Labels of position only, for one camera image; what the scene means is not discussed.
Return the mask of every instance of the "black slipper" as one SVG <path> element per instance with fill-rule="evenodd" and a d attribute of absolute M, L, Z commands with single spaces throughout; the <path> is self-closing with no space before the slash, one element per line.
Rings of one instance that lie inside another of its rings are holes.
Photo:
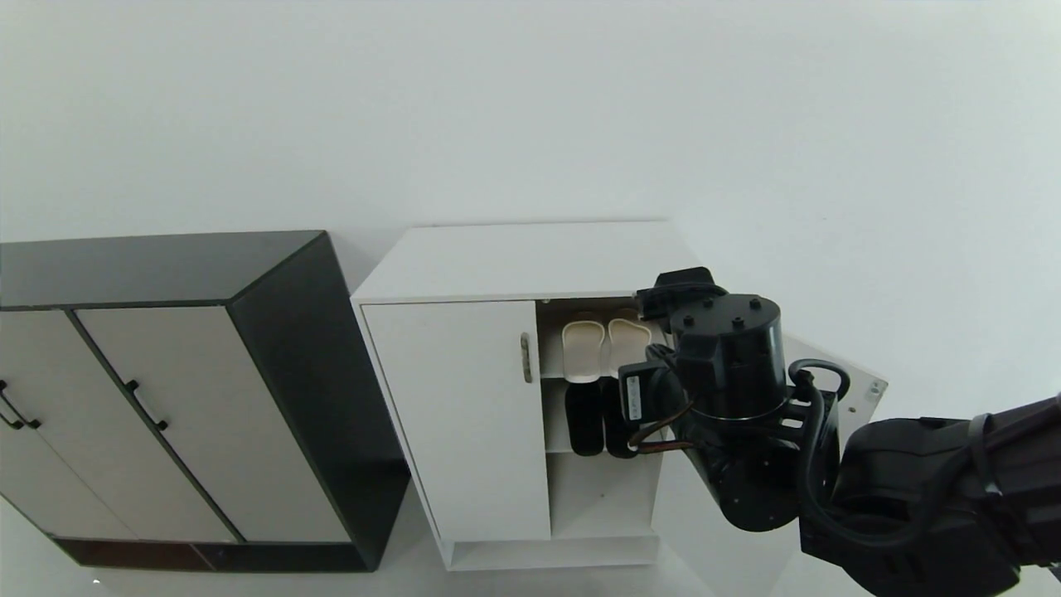
<path fill-rule="evenodd" d="M 596 456 L 604 451 L 604 421 L 601 414 L 601 386 L 569 384 L 563 396 L 568 415 L 571 450 L 578 456 Z"/>
<path fill-rule="evenodd" d="M 636 423 L 627 423 L 623 419 L 622 398 L 619 393 L 619 381 L 605 379 L 601 384 L 601 399 L 604 407 L 605 440 L 608 454 L 615 458 L 633 458 L 638 453 L 629 449 L 630 437 L 641 428 Z"/>

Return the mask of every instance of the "silver handle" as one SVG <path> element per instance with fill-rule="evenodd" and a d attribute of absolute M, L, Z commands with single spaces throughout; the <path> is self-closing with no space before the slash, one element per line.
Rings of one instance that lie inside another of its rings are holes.
<path fill-rule="evenodd" d="M 530 375 L 530 335 L 526 332 L 520 335 L 520 351 L 523 352 L 523 381 L 534 384 L 534 377 Z"/>

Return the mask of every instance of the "black cabinet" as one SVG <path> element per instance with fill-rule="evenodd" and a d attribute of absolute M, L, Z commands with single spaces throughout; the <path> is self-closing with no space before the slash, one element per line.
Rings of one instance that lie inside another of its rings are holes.
<path fill-rule="evenodd" d="M 0 493 L 85 565 L 379 565 L 408 471 L 327 232 L 0 244 Z"/>

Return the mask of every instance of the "cable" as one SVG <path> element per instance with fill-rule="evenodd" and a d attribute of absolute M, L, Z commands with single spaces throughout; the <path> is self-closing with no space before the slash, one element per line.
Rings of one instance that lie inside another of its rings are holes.
<path fill-rule="evenodd" d="M 836 402 L 842 401 L 843 397 L 848 396 L 848 390 L 851 389 L 851 376 L 848 375 L 847 370 L 834 363 L 823 362 L 821 359 L 799 359 L 797 362 L 793 362 L 793 364 L 788 366 L 788 377 L 790 377 L 795 383 L 796 376 L 800 371 L 811 368 L 832 371 L 836 375 L 840 376 L 840 387 L 836 389 Z"/>
<path fill-rule="evenodd" d="M 814 387 L 813 383 L 805 376 L 799 375 L 800 370 L 798 368 L 795 370 L 795 373 L 793 382 L 798 388 L 807 390 L 811 398 L 811 417 L 803 423 L 803 447 L 800 450 L 799 463 L 797 466 L 796 486 L 802 506 L 801 515 L 806 516 L 810 522 L 821 527 L 837 539 L 868 549 L 898 550 L 921 539 L 935 522 L 936 515 L 946 502 L 951 486 L 958 475 L 961 474 L 962 470 L 970 464 L 972 456 L 969 446 L 962 446 L 947 457 L 942 467 L 939 468 L 939 471 L 933 476 L 933 481 L 928 484 L 924 498 L 921 501 L 917 512 L 903 528 L 882 534 L 866 534 L 853 531 L 834 520 L 818 504 L 816 490 L 821 487 L 821 480 L 816 479 L 814 475 L 814 457 L 815 447 L 821 441 L 821 436 L 825 428 L 825 400 L 822 398 L 821 392 Z M 793 369 L 789 368 L 789 375 L 792 374 Z M 1061 397 L 1059 397 L 1055 405 L 988 434 L 985 439 L 986 449 L 989 452 L 997 450 L 1053 423 L 1055 419 L 1061 416 L 1061 408 L 1058 408 L 1058 406 L 1061 406 Z"/>
<path fill-rule="evenodd" d="M 663 377 L 669 373 L 673 373 L 677 365 L 674 363 L 674 350 L 669 347 L 663 345 L 649 345 L 645 352 L 649 358 L 659 359 L 666 365 L 666 369 L 660 369 L 653 374 L 651 380 L 648 382 L 648 397 L 655 397 L 659 385 L 663 382 Z M 649 436 L 660 432 L 667 425 L 674 423 L 678 419 L 684 417 L 689 411 L 693 410 L 693 402 L 690 401 L 682 407 L 678 412 L 661 419 L 651 425 L 639 429 L 632 436 L 630 436 L 629 441 L 627 441 L 627 446 L 637 452 L 638 454 L 658 454 L 661 452 L 672 452 L 677 450 L 685 450 L 691 447 L 696 447 L 693 442 L 686 442 L 681 440 L 667 441 L 667 442 L 645 442 Z"/>

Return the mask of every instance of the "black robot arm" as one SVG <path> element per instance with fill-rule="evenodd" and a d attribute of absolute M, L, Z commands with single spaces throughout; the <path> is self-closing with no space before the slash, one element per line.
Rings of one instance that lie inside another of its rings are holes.
<path fill-rule="evenodd" d="M 785 367 L 777 304 L 703 267 L 661 274 L 638 302 L 674 348 L 620 369 L 624 414 L 643 425 L 631 447 L 682 450 L 734 526 L 798 517 L 805 554 L 881 597 L 998 595 L 1021 566 L 1061 560 L 1061 396 L 972 421 L 870 423 L 841 460 L 850 380 L 827 362 Z M 839 388 L 816 388 L 815 369 Z M 643 442 L 663 426 L 674 440 Z"/>

